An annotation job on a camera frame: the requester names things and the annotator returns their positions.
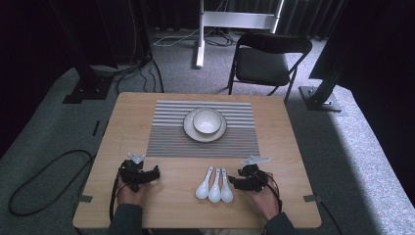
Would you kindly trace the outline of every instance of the chair backrest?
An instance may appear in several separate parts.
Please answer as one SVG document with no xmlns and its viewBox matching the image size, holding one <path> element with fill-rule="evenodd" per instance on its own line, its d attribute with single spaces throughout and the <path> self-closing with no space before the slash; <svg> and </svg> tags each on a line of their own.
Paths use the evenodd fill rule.
<svg viewBox="0 0 415 235">
<path fill-rule="evenodd" d="M 236 48 L 249 46 L 267 53 L 303 53 L 307 55 L 312 43 L 305 37 L 280 36 L 272 33 L 247 33 L 241 36 Z"/>
</svg>

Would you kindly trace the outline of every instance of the striped placemat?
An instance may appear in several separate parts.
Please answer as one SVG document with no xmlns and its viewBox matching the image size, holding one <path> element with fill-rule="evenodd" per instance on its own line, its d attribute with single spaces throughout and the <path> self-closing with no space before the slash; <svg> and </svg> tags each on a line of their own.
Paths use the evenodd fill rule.
<svg viewBox="0 0 415 235">
<path fill-rule="evenodd" d="M 227 123 L 217 140 L 201 143 L 183 128 L 189 112 L 211 108 L 221 112 Z M 251 103 L 158 100 L 153 119 L 147 157 L 241 158 L 259 156 Z"/>
</svg>

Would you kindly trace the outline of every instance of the spoon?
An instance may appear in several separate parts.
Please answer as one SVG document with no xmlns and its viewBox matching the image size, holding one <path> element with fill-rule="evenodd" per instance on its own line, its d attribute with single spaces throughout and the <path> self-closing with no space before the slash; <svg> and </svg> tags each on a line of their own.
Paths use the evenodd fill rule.
<svg viewBox="0 0 415 235">
<path fill-rule="evenodd" d="M 205 199 L 208 197 L 208 181 L 210 180 L 210 175 L 212 171 L 213 166 L 209 166 L 207 169 L 207 176 L 205 177 L 204 182 L 202 182 L 196 190 L 196 197 L 198 197 L 198 199 Z"/>
<path fill-rule="evenodd" d="M 217 168 L 213 186 L 211 186 L 210 191 L 208 191 L 208 199 L 213 203 L 220 201 L 219 176 L 220 168 Z"/>
<path fill-rule="evenodd" d="M 233 200 L 233 194 L 228 185 L 228 176 L 226 174 L 226 168 L 222 169 L 222 179 L 223 179 L 223 183 L 222 183 L 222 190 L 220 190 L 220 198 L 222 199 L 223 202 L 230 203 Z"/>
</svg>

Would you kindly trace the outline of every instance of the floor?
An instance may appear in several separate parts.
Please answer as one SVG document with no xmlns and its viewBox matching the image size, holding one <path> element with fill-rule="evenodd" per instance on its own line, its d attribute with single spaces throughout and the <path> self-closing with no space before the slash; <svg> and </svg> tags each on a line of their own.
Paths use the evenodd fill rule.
<svg viewBox="0 0 415 235">
<path fill-rule="evenodd" d="M 165 36 L 189 35 L 193 31 L 154 31 L 157 41 Z M 231 32 L 237 39 L 240 32 Z M 35 115 L 6 155 L 1 159 L 1 234 L 76 234 L 71 218 L 77 195 L 87 177 L 83 170 L 68 190 L 49 208 L 30 216 L 14 216 L 8 202 L 14 191 L 66 151 L 81 149 L 92 155 L 105 134 L 118 92 L 160 92 L 157 68 L 167 93 L 227 94 L 224 89 L 234 45 L 207 44 L 205 64 L 195 68 L 197 41 L 163 40 L 153 47 L 156 64 L 121 74 L 106 100 L 86 100 L 78 105 L 62 104 L 78 81 L 74 69 L 57 79 Z M 221 37 L 208 37 L 226 43 Z M 352 94 L 336 87 L 333 94 L 340 113 L 309 111 L 300 95 L 300 86 L 318 87 L 320 80 L 308 79 L 325 41 L 312 40 L 313 50 L 300 66 L 298 78 L 287 103 L 294 133 L 311 187 L 321 197 L 343 234 L 414 234 L 415 210 L 398 183 L 373 131 L 354 102 Z M 110 68 L 94 67 L 110 72 Z M 236 84 L 235 95 L 264 95 L 271 88 Z M 285 88 L 275 95 L 283 96 Z M 88 156 L 77 152 L 64 156 L 28 183 L 14 198 L 14 209 L 35 211 L 55 198 L 87 163 Z M 319 205 L 322 225 L 299 228 L 300 234 L 339 234 L 333 220 Z M 81 229 L 83 234 L 106 234 L 106 229 Z"/>
</svg>

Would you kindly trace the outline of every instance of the chair leg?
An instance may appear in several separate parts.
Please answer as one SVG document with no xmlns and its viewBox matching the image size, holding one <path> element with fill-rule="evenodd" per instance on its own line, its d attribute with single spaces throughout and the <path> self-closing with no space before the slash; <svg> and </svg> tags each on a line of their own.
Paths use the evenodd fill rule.
<svg viewBox="0 0 415 235">
<path fill-rule="evenodd" d="M 279 86 L 276 86 L 271 92 L 268 93 L 267 96 L 274 94 L 274 92 L 278 89 Z"/>
<path fill-rule="evenodd" d="M 284 104 L 286 104 L 287 101 L 288 101 L 288 97 L 290 96 L 291 89 L 293 88 L 293 84 L 294 84 L 294 80 L 296 79 L 296 75 L 297 75 L 297 68 L 294 70 L 294 73 L 291 76 L 290 85 L 288 87 L 286 97 L 284 98 Z"/>
<path fill-rule="evenodd" d="M 234 67 L 234 65 L 232 65 L 231 72 L 229 74 L 228 86 L 226 86 L 226 88 L 229 89 L 228 95 L 231 95 L 232 94 L 233 79 L 235 77 L 234 70 L 235 70 L 235 67 Z"/>
<path fill-rule="evenodd" d="M 230 79 L 229 80 L 229 83 L 228 83 L 228 89 L 229 89 L 228 95 L 231 95 L 232 94 L 232 87 L 233 87 L 233 78 Z"/>
</svg>

